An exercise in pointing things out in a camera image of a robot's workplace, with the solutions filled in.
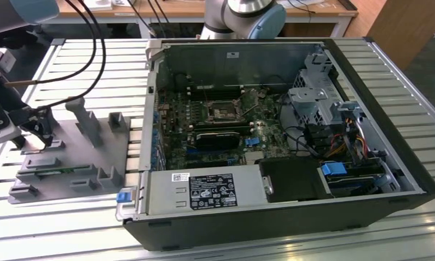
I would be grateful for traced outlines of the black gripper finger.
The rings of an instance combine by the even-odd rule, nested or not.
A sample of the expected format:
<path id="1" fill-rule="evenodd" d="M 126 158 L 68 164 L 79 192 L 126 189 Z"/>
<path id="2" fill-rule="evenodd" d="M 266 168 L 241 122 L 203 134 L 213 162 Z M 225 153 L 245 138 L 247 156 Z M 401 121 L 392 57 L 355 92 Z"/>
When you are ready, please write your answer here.
<path id="1" fill-rule="evenodd" d="M 44 109 L 42 111 L 31 107 L 24 109 L 24 123 L 20 127 L 40 139 L 44 143 L 44 149 L 52 145 L 54 128 L 58 125 L 59 123 L 55 120 L 51 109 Z"/>
<path id="2" fill-rule="evenodd" d="M 11 141 L 14 142 L 19 150 L 22 150 L 27 144 L 27 139 L 22 134 L 19 134 L 15 138 L 12 138 Z"/>

